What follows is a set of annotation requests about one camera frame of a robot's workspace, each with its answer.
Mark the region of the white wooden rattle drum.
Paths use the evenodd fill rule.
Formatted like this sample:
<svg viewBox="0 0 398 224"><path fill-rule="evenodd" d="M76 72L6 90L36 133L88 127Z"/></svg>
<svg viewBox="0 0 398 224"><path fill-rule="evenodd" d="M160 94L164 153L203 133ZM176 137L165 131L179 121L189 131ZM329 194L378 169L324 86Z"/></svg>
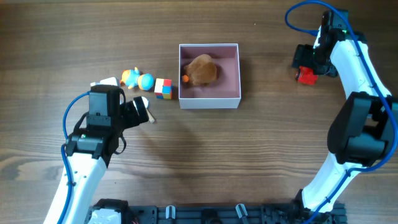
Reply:
<svg viewBox="0 0 398 224"><path fill-rule="evenodd" d="M148 117L149 117L149 121L151 122L151 123L155 123L155 118L153 117L153 115L150 113L150 111L148 110L148 107L149 107L149 100L146 98L146 97L144 97L144 96L142 96L142 100L143 100L143 102L144 102L144 105L145 105L145 107L146 107L146 111L147 111L147 114L148 114Z"/></svg>

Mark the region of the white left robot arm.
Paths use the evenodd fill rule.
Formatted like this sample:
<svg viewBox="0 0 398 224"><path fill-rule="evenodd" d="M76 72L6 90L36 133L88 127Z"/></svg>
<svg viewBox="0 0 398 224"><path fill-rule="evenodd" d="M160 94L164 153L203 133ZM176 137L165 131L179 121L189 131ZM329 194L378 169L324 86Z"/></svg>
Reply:
<svg viewBox="0 0 398 224"><path fill-rule="evenodd" d="M124 130L149 120L143 98L127 101L119 86L95 85L85 95L88 111L64 134L63 173L45 223L84 223L112 155L119 155L119 143L126 141Z"/></svg>

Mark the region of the blue orange penguin toy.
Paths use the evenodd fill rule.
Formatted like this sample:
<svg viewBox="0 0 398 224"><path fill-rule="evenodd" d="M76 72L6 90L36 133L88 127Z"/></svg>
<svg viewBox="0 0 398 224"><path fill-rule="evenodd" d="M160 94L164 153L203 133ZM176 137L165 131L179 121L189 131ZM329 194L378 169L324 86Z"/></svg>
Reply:
<svg viewBox="0 0 398 224"><path fill-rule="evenodd" d="M149 91L154 86L153 76L150 73L142 74L137 67L135 67L134 70L123 71L120 82L129 89L138 87L140 90L144 91Z"/></svg>

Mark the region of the brown plush toy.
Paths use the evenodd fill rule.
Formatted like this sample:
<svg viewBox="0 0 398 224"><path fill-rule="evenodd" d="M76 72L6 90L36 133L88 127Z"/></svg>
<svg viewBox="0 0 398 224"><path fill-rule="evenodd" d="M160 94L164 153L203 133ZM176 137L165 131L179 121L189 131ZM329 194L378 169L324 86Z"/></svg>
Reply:
<svg viewBox="0 0 398 224"><path fill-rule="evenodd" d="M209 85L217 78L217 67L208 54L199 55L183 68L182 82L192 86Z"/></svg>

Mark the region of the white box pink interior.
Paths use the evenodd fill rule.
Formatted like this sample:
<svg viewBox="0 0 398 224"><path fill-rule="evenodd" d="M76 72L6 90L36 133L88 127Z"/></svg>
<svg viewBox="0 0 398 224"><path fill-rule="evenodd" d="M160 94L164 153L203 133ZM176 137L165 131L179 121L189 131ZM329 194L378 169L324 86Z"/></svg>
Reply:
<svg viewBox="0 0 398 224"><path fill-rule="evenodd" d="M236 109L241 101L241 74L238 44L180 44L179 74L197 56L213 59L218 79L207 86L191 86L178 78L181 109Z"/></svg>

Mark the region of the red toy fire truck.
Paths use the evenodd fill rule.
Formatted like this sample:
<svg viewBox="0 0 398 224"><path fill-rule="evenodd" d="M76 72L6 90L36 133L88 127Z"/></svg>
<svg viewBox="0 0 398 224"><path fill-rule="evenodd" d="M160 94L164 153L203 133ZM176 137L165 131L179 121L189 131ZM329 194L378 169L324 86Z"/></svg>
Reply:
<svg viewBox="0 0 398 224"><path fill-rule="evenodd" d="M318 80L318 76L313 73L311 68L307 68L304 66L299 66L295 79L302 84L305 85L314 85Z"/></svg>

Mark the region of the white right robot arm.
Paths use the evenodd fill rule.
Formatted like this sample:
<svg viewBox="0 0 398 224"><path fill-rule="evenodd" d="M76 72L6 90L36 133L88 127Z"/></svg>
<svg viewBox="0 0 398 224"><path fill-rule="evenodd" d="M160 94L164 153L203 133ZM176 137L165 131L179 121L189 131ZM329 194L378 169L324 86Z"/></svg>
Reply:
<svg viewBox="0 0 398 224"><path fill-rule="evenodd" d="M361 172L387 158L394 127L382 103L394 116L397 99L380 81L361 32L350 32L348 11L325 11L313 45L298 45L292 66L295 79L313 85L321 75L341 80L346 102L329 128L329 153L315 178L295 199L301 210L326 213Z"/></svg>

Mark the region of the colourful puzzle cube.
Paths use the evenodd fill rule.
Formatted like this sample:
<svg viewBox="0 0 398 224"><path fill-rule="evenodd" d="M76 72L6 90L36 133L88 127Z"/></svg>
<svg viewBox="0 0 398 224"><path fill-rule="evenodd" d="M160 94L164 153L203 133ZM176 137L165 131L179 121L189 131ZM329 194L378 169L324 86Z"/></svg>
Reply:
<svg viewBox="0 0 398 224"><path fill-rule="evenodd" d="M155 81L154 93L158 99L172 99L172 80L157 78Z"/></svg>

